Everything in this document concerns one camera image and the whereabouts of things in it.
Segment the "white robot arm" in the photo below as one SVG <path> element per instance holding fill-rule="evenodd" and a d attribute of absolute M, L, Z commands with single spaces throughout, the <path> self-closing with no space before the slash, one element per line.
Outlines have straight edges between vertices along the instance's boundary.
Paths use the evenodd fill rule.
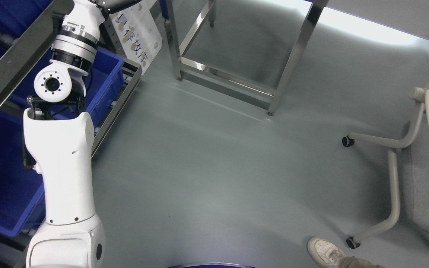
<path fill-rule="evenodd" d="M 34 80 L 37 98 L 23 114 L 25 146 L 42 174 L 45 220 L 32 237 L 27 268 L 100 268 L 105 231 L 94 205 L 94 125 L 85 112 L 84 77 L 94 62 L 103 5 L 75 0 Z"/>

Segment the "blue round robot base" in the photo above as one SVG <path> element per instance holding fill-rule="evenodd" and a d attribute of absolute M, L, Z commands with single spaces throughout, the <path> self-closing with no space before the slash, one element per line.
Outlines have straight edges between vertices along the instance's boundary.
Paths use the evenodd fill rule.
<path fill-rule="evenodd" d="M 170 268 L 253 268 L 252 266 L 226 263 L 226 262 L 201 262 L 171 266 Z"/>

